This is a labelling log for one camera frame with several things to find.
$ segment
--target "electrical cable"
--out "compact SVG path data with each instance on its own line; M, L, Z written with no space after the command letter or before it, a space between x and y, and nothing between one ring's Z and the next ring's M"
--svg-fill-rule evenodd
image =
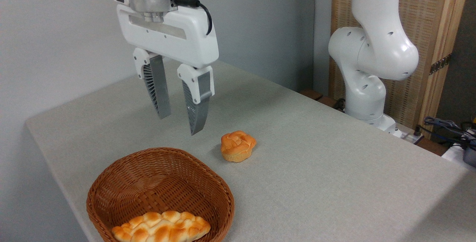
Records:
M211 30L213 28L213 22L211 20L211 14L209 12L209 10L207 9L207 7L205 7L205 5L203 5L202 3L200 3L200 0L170 0L172 1L172 7L173 5L179 5L179 6L188 6L188 7L192 7L192 8L198 8L198 7L201 7L207 14L207 19L208 19L208 31L207 31L207 36L209 35L209 33L211 33Z
M441 135L443 136L442 134L438 133L440 132L441 130L445 130L445 128L437 128L436 130L434 130L434 132L438 135ZM448 138L451 138L451 139L459 139L462 135L455 135L454 137L450 137L450 136L447 136Z
M208 32L207 32L207 36L208 36L208 34L211 32L211 29L212 29L212 27L213 27L213 22L212 22L212 20L211 20L211 15L210 15L210 12L209 12L209 10L207 9L207 7L205 7L205 5L203 5L202 3L200 3L200 7L202 7L202 9L207 13L207 18L208 18L208 20L209 20L209 30L208 30Z
M430 134L432 134L435 137L438 137L440 139L443 139L443 140L446 140L446 141L449 141L449 142L453 142L453 143L457 143L457 144L461 145L462 147L463 146L470 147L471 149L476 150L476 145L471 144L471 142L466 142L467 139L457 140L457 139L452 139L452 138L449 138L449 137L441 136L441 135L437 134L436 132L432 132L431 130L428 130L428 129L424 128L421 125L417 125L417 128L418 128L418 130L422 129L422 130L424 130L424 131L426 131L426 132L428 132L428 133L430 133Z
M460 136L464 136L464 137L472 136L476 138L474 134L471 134L465 130L462 130L456 123L454 123L451 120L442 120L439 118L427 116L424 118L423 123L427 126L438 126L441 128L445 128L449 132L455 133Z

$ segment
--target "braided bread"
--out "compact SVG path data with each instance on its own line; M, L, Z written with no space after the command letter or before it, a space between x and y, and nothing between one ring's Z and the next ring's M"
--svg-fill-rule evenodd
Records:
M255 145L255 138L237 130L221 137L221 155L228 161L241 162L251 156Z
M191 213L145 213L112 228L120 242L191 242L210 231L210 224Z

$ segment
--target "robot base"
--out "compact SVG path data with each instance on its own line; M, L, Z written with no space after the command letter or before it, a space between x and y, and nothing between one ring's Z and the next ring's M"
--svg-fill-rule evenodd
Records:
M389 134L394 135L396 137L400 138L402 136L402 132L396 127L395 120L385 114L383 114L376 120L362 120L362 122L372 125L378 128L379 130L383 130L384 132L388 132Z

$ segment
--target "basket rim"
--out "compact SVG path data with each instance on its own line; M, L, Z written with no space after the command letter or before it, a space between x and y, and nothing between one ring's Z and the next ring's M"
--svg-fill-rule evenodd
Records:
M216 174L216 172L214 172L211 168L209 168L206 164L197 159L195 156L182 149L172 147L152 147L121 157L116 161L112 162L112 164L105 168L104 171L102 171L101 174L99 174L99 176L95 179L94 183L91 185L88 191L88 196L86 198L86 211L88 212L89 219L101 235L102 239L107 242L118 242L112 235L111 230L106 227L106 225L100 220L96 213L96 206L94 205L93 199L97 190L99 189L99 186L101 186L101 182L105 178L107 178L107 176L110 176L110 174L108 174L109 170L117 166L118 164L126 162L128 159L135 158L143 154L150 154L156 151L168 151L172 154L177 154L182 157L186 157L189 161L192 161L194 164L198 165L203 172L212 176L214 181L218 182L228 200L228 214L225 218L226 224L224 225L224 228L220 228L217 235L210 242L219 242L223 240L231 227L231 223L233 222L233 218L235 215L235 199L233 197L233 194L231 193L230 187L228 186L228 184L226 184L223 178L221 178L218 174Z

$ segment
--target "metal hinge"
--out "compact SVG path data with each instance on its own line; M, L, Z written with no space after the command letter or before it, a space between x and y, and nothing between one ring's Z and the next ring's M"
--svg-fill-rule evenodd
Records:
M442 69L443 67L447 66L449 64L450 60L451 60L451 54L448 54L447 57L441 59L440 61L437 61L434 64L432 64L431 68L430 68L430 75L435 73L436 71Z

